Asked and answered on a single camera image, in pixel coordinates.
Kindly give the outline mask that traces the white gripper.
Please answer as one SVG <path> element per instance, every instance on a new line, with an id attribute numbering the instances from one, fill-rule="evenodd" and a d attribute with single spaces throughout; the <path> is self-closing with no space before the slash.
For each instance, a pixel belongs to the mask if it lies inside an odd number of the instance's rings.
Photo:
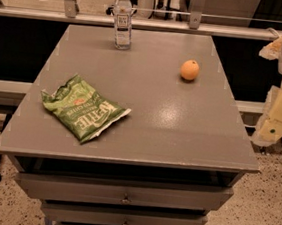
<path id="1" fill-rule="evenodd" d="M 278 59 L 282 48 L 282 37 L 268 43 L 259 51 L 259 56 L 269 61 Z M 282 87 L 278 89 L 276 99 L 266 114 L 264 124 L 261 125 L 259 138 L 267 144 L 274 144 L 282 137 Z"/>

